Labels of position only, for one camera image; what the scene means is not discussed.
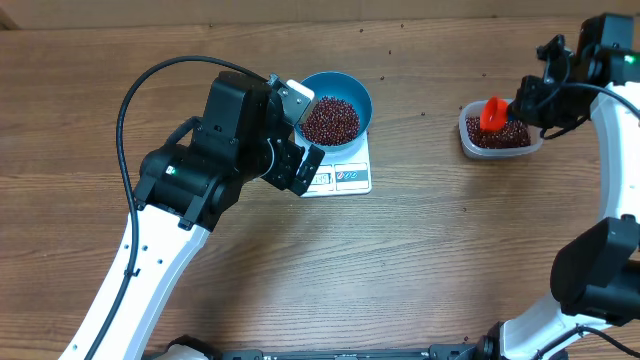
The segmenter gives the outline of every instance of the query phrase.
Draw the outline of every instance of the white scale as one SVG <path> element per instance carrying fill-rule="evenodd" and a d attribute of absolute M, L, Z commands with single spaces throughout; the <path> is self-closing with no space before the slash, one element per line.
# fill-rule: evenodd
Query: white scale
<path fill-rule="evenodd" d="M 298 132 L 295 141 L 304 146 L 305 153 L 309 152 L 309 142 Z M 344 150 L 325 151 L 316 176 L 302 197 L 368 194 L 372 185 L 369 141 L 367 134 L 363 134 Z"/>

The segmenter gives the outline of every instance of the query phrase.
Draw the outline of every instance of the red scoop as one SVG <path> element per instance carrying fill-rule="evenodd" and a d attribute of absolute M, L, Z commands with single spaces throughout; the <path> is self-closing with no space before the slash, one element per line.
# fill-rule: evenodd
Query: red scoop
<path fill-rule="evenodd" d="M 480 115 L 480 130 L 499 131 L 507 123 L 507 107 L 509 104 L 497 97 L 492 97 L 487 101 L 487 105 Z"/>

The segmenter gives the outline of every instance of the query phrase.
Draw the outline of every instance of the bowl of beans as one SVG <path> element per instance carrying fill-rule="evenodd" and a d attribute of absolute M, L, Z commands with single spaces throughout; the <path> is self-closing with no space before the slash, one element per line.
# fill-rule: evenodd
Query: bowl of beans
<path fill-rule="evenodd" d="M 328 71 L 311 75 L 301 84 L 313 90 L 318 103 L 296 125 L 298 135 L 325 152 L 339 152 L 363 140 L 373 117 L 373 102 L 360 81 Z"/>
<path fill-rule="evenodd" d="M 509 120 L 499 131 L 480 129 L 480 114 L 487 101 L 476 101 L 460 113 L 462 149 L 472 159 L 506 159 L 530 154 L 542 146 L 540 130 L 519 120 Z"/>

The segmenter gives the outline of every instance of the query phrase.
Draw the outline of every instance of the black wire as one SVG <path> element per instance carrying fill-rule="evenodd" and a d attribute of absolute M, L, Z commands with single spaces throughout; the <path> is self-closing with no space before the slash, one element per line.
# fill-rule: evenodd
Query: black wire
<path fill-rule="evenodd" d="M 566 127 L 564 129 L 558 130 L 558 131 L 554 132 L 553 134 L 551 134 L 549 136 L 544 136 L 546 134 L 547 130 L 549 130 L 549 129 L 542 129 L 542 130 L 540 130 L 540 137 L 543 140 L 555 139 L 557 137 L 560 137 L 560 136 L 568 133 L 569 131 L 577 129 L 578 126 L 584 124 L 587 120 L 589 120 L 589 118 L 586 117 L 586 116 L 583 116 L 580 119 L 578 119 L 575 123 L 573 123 L 573 125 L 571 125 L 569 127 Z"/>
<path fill-rule="evenodd" d="M 585 90 L 591 90 L 591 91 L 596 91 L 596 92 L 600 92 L 606 95 L 611 96 L 612 98 L 618 100 L 620 103 L 622 103 L 622 105 L 624 105 L 626 108 L 628 108 L 633 115 L 636 116 L 636 118 L 638 118 L 638 120 L 640 120 L 640 109 L 636 108 L 629 100 L 625 99 L 624 97 L 620 96 L 619 94 L 616 94 L 615 92 L 600 87 L 600 86 L 596 86 L 596 85 L 591 85 L 591 84 L 584 84 L 584 83 L 564 83 L 562 84 L 563 88 L 581 88 L 581 89 L 585 89 Z"/>
<path fill-rule="evenodd" d="M 167 138 L 167 141 L 164 142 L 165 145 L 175 145 L 183 137 L 185 137 L 189 131 L 193 130 L 196 126 L 200 124 L 200 118 L 197 116 L 192 116 L 191 118 L 185 120 L 177 129 L 175 129 L 171 135 Z"/>
<path fill-rule="evenodd" d="M 600 331 L 600 330 L 596 330 L 596 329 L 594 329 L 594 328 L 590 328 L 590 327 L 587 327 L 587 326 L 581 326 L 581 327 L 580 327 L 580 330 L 581 330 L 581 331 L 584 331 L 584 332 L 590 332 L 590 333 L 592 333 L 592 334 L 594 334 L 594 335 L 598 335 L 598 336 L 600 336 L 602 339 L 604 339 L 605 341 L 607 341 L 609 344 L 611 344 L 611 345 L 615 346 L 616 348 L 618 348 L 618 350 L 623 351 L 623 352 L 624 352 L 624 353 L 626 353 L 627 355 L 629 355 L 629 356 L 633 356 L 633 357 L 635 357 L 635 358 L 640 358 L 640 352 L 635 351 L 635 350 L 632 350 L 632 349 L 630 349 L 630 348 L 626 347 L 625 345 L 623 345 L 623 344 L 622 344 L 621 342 L 619 342 L 618 340 L 616 340 L 616 339 L 612 338 L 611 336 L 609 336 L 609 335 L 607 335 L 607 334 L 603 333 L 603 332 L 602 332 L 602 331 Z"/>
<path fill-rule="evenodd" d="M 633 356 L 635 358 L 640 358 L 640 352 L 630 349 L 629 347 L 623 345 L 621 342 L 619 342 L 618 340 L 612 338 L 611 336 L 603 333 L 602 331 L 596 330 L 594 328 L 590 328 L 588 326 L 576 326 L 574 329 L 572 329 L 568 333 L 562 335 L 561 337 L 559 337 L 558 339 L 553 341 L 551 344 L 545 346 L 540 351 L 538 351 L 538 353 L 534 357 L 534 360 L 542 359 L 544 354 L 546 354 L 547 352 L 549 352 L 552 349 L 556 348 L 558 345 L 562 344 L 563 342 L 569 340 L 572 336 L 574 336 L 576 334 L 579 334 L 580 336 L 582 336 L 582 333 L 584 333 L 584 332 L 588 332 L 588 333 L 592 333 L 594 335 L 598 335 L 603 340 L 607 341 L 609 344 L 615 346 L 616 348 L 618 348 L 618 350 L 623 351 L 627 355 Z"/>
<path fill-rule="evenodd" d="M 129 171 L 127 170 L 127 163 L 124 158 L 124 146 L 122 141 L 122 132 L 124 129 L 124 115 L 127 112 L 127 107 L 129 106 L 129 102 L 131 102 L 131 98 L 133 94 L 135 94 L 136 90 L 142 85 L 142 83 L 147 80 L 147 78 L 153 75 L 155 72 L 181 62 L 187 61 L 198 61 L 198 62 L 207 62 L 212 64 L 217 64 L 220 66 L 224 66 L 236 71 L 239 71 L 248 76 L 254 77 L 260 81 L 267 82 L 267 79 L 261 77 L 260 75 L 249 71 L 241 66 L 236 64 L 216 59 L 208 56 L 199 56 L 199 55 L 191 55 L 191 56 L 180 56 L 173 59 L 169 59 L 163 61 L 149 70 L 145 71 L 144 74 L 140 75 L 138 80 L 136 80 L 131 88 L 127 92 L 127 95 L 122 100 L 122 105 L 120 106 L 120 112 L 118 113 L 118 122 L 116 124 L 116 148 L 118 152 L 118 165 L 120 166 L 120 172 L 122 173 L 122 182 L 124 183 L 124 192 L 127 197 L 127 203 L 129 205 L 129 213 L 131 213 L 131 254 L 129 255 L 129 262 L 127 264 L 127 269 L 124 274 L 124 279 L 122 279 L 122 284 L 120 285 L 120 290 L 118 290 L 118 294 L 116 295 L 115 300 L 113 301 L 113 305 L 111 306 L 111 310 L 109 310 L 109 314 L 107 315 L 96 339 L 93 341 L 91 348 L 89 348 L 89 352 L 87 352 L 87 356 L 85 356 L 85 360 L 91 360 L 93 355 L 95 355 L 98 347 L 100 347 L 100 343 L 104 339 L 104 336 L 107 334 L 109 330 L 109 326 L 111 322 L 113 322 L 113 318 L 116 316 L 118 312 L 118 308 L 120 307 L 120 303 L 122 303 L 122 299 L 124 298 L 124 294 L 127 291 L 127 287 L 129 286 L 129 281 L 131 280 L 131 276 L 134 275 L 134 268 L 136 264 L 136 257 L 138 255 L 138 213 L 136 209 L 135 199 L 133 197 L 133 189 L 131 188 L 131 180 L 129 179 Z"/>
<path fill-rule="evenodd" d="M 633 115 L 635 115 L 635 117 L 637 117 L 638 120 L 640 120 L 640 110 L 638 108 L 636 108 L 629 100 L 625 99 L 624 97 L 620 96 L 619 94 L 616 94 L 615 92 L 613 92 L 613 91 L 611 91 L 609 89 L 606 89 L 606 88 L 603 88 L 603 87 L 600 87 L 600 86 L 596 86 L 596 85 L 591 85 L 591 84 L 565 83 L 565 82 L 563 82 L 560 85 L 560 87 L 558 87 L 558 89 L 556 89 L 556 91 L 560 90 L 560 88 L 580 88 L 580 89 L 600 92 L 600 93 L 603 93 L 605 95 L 611 96 L 612 98 L 618 100 L 626 108 L 628 108 L 629 111 L 631 111 L 631 113 L 633 113 Z M 549 136 L 545 136 L 545 133 L 547 132 L 548 129 L 542 129 L 542 130 L 540 130 L 540 137 L 542 139 L 544 139 L 544 140 L 555 139 L 555 138 L 557 138 L 559 136 L 562 136 L 562 135 L 568 133 L 569 131 L 575 130 L 578 126 L 584 124 L 587 120 L 589 120 L 589 118 L 583 116 L 580 119 L 578 119 L 575 123 L 573 123 L 573 125 L 571 125 L 571 126 L 569 126 L 567 128 L 564 128 L 562 130 L 559 130 L 559 131 L 557 131 L 557 132 L 555 132 L 555 133 L 553 133 L 553 134 L 551 134 Z"/>

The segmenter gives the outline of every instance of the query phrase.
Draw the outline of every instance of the wooden table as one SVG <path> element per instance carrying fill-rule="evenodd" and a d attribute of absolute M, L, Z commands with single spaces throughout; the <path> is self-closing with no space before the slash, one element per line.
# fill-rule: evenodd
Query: wooden table
<path fill-rule="evenodd" d="M 549 291 L 556 252 L 596 221 L 598 145 L 586 125 L 532 156 L 471 161 L 458 114 L 513 97 L 522 76 L 541 74 L 535 47 L 564 33 L 575 48 L 582 20 L 0 33 L 0 358 L 54 359 L 75 334 L 125 226 L 120 102 L 147 68 L 186 54 L 360 79 L 375 104 L 374 189 L 302 200 L 249 183 L 177 284 L 150 350 L 184 333 L 221 349 L 475 342 Z M 134 183 L 142 157 L 201 114 L 220 70 L 174 66 L 136 94 L 125 126 Z M 609 333 L 640 346 L 637 324 Z M 626 358 L 594 338 L 570 353 Z"/>

